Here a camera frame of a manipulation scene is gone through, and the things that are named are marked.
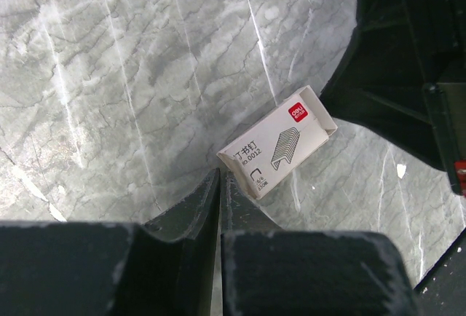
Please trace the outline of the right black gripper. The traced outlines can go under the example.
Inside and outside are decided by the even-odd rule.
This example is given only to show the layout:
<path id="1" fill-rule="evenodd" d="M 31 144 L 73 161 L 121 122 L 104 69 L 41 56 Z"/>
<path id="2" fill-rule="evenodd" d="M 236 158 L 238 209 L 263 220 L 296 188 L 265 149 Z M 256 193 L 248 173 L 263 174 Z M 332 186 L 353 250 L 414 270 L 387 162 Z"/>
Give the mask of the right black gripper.
<path id="1" fill-rule="evenodd" d="M 385 138 L 429 138 L 433 129 L 451 190 L 465 195 L 465 0 L 357 0 L 321 100 Z"/>

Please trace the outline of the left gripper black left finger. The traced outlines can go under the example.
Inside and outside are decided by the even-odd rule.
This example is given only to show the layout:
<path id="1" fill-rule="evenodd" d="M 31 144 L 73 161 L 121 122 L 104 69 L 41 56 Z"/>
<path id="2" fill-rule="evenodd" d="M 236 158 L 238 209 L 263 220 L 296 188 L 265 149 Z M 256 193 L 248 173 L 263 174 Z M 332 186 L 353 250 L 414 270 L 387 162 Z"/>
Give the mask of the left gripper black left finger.
<path id="1" fill-rule="evenodd" d="M 1 223 L 3 315 L 209 315 L 221 188 L 211 170 L 144 223 Z"/>

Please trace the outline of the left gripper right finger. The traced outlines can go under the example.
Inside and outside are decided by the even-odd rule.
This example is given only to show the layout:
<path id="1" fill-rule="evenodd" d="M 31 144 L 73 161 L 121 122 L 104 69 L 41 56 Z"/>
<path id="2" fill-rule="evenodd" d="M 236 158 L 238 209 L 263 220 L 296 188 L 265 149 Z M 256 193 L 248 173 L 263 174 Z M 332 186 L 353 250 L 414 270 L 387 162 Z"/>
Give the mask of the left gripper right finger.
<path id="1" fill-rule="evenodd" d="M 383 234 L 287 231 L 221 179 L 225 315 L 417 315 L 398 249 Z"/>

